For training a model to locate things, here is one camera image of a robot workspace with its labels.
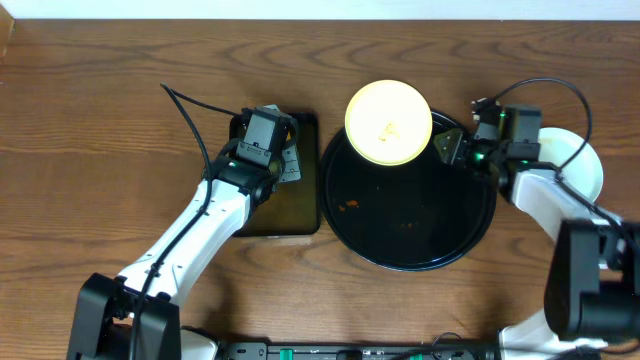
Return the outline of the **yellow plate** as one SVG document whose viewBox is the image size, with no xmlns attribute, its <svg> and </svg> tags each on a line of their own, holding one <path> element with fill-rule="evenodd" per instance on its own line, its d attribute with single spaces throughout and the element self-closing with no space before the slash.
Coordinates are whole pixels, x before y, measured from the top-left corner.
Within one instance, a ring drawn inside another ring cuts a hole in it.
<svg viewBox="0 0 640 360">
<path fill-rule="evenodd" d="M 420 155 L 430 142 L 434 121 L 423 95 L 409 84 L 379 80 L 358 90 L 347 106 L 344 129 L 364 159 L 399 166 Z"/>
</svg>

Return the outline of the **light blue front plate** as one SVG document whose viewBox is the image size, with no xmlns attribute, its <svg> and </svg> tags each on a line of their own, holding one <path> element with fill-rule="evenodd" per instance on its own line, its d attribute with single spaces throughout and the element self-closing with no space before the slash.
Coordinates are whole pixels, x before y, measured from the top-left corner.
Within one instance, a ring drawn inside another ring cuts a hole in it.
<svg viewBox="0 0 640 360">
<path fill-rule="evenodd" d="M 546 127 L 539 132 L 539 160 L 560 167 L 584 143 L 579 135 L 562 128 Z M 590 202 L 595 202 L 603 187 L 602 163 L 590 144 L 563 170 L 565 180 Z"/>
</svg>

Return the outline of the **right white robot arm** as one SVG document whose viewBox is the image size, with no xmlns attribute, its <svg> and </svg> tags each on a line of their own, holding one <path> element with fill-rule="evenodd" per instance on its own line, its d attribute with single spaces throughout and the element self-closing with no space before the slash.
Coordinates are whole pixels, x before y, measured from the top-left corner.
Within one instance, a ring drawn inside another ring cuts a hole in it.
<svg viewBox="0 0 640 360">
<path fill-rule="evenodd" d="M 597 355 L 639 336 L 639 225 L 596 206 L 581 176 L 600 181 L 592 152 L 570 176 L 560 164 L 584 141 L 558 128 L 477 132 L 448 130 L 434 139 L 442 161 L 491 180 L 505 199 L 555 242 L 544 307 L 504 328 L 499 359 Z"/>
</svg>

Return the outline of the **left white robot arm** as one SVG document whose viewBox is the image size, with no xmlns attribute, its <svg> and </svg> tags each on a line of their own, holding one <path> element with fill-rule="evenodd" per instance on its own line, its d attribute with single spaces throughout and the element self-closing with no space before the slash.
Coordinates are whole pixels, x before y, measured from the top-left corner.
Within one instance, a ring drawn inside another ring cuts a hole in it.
<svg viewBox="0 0 640 360">
<path fill-rule="evenodd" d="M 229 141 L 191 202 L 166 232 L 116 277 L 94 273 L 81 287 L 70 359 L 213 359 L 211 337 L 184 328 L 180 308 L 221 246 L 281 182 L 297 181 L 294 144 L 268 151 Z"/>
</svg>

